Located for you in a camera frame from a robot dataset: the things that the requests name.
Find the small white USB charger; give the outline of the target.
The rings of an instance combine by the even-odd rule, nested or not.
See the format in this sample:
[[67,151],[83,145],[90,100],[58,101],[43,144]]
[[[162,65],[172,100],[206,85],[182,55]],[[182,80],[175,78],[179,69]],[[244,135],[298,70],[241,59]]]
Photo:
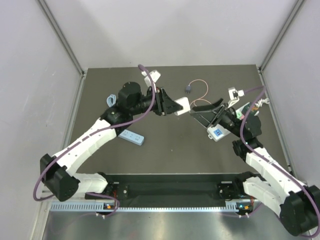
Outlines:
[[175,103],[177,103],[178,105],[180,105],[182,107],[182,109],[179,109],[174,112],[174,114],[176,116],[183,115],[191,110],[189,99],[187,97],[179,98],[179,99],[175,100]]

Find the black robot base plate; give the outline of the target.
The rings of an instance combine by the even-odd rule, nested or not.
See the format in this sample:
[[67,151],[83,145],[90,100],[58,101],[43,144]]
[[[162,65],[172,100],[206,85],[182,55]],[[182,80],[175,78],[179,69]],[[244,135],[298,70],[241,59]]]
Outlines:
[[237,173],[107,174],[103,192],[121,207],[221,207],[245,199],[233,185]]

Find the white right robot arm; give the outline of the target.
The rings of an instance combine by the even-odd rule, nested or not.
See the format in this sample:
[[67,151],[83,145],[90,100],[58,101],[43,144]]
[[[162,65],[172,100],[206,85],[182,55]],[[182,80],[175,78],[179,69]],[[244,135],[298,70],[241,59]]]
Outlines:
[[262,134],[258,116],[247,111],[243,119],[239,119],[222,99],[213,104],[194,106],[190,114],[206,128],[221,125],[239,137],[232,142],[233,150],[257,173],[247,171],[235,177],[232,183],[237,197],[249,195],[259,200],[293,236],[320,227],[319,188],[297,180],[271,157],[258,140]]

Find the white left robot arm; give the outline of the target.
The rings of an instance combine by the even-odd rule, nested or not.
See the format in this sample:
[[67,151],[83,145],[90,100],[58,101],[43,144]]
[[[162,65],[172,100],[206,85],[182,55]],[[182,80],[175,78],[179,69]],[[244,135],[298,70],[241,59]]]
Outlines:
[[172,100],[162,87],[149,87],[146,95],[143,95],[137,82],[127,82],[118,92],[115,104],[89,130],[54,156],[45,154],[40,159],[41,181],[61,202],[75,194],[95,193],[102,198],[109,198],[114,187],[104,174],[78,173],[80,166],[104,144],[133,124],[134,116],[145,116],[148,111],[158,116],[179,116],[189,110],[187,97]]

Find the dark green cube socket adapter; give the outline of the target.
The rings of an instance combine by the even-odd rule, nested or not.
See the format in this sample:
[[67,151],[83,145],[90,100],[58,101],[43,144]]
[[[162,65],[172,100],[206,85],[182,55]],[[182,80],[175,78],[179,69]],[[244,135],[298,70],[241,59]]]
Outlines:
[[[250,106],[251,106],[251,102],[248,102],[246,105],[244,105],[243,109],[242,109],[242,114],[245,116],[246,113],[248,112]],[[250,110],[250,114],[253,116],[257,116],[259,114],[259,106],[257,104],[255,104],[251,110]]]

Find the light green plug adapter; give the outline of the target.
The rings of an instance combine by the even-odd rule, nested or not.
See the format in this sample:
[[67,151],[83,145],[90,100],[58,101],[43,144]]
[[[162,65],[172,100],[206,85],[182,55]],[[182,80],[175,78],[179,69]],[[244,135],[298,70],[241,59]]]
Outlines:
[[242,120],[244,118],[244,115],[241,112],[237,112],[236,116],[239,120]]

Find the dark grey USB charger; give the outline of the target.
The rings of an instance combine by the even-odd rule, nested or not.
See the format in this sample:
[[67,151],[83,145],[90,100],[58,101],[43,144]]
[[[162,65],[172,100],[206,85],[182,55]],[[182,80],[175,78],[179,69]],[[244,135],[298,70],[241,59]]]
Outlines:
[[185,88],[185,92],[187,93],[187,94],[190,94],[191,93],[191,86],[190,85],[187,85],[186,86],[186,88]]

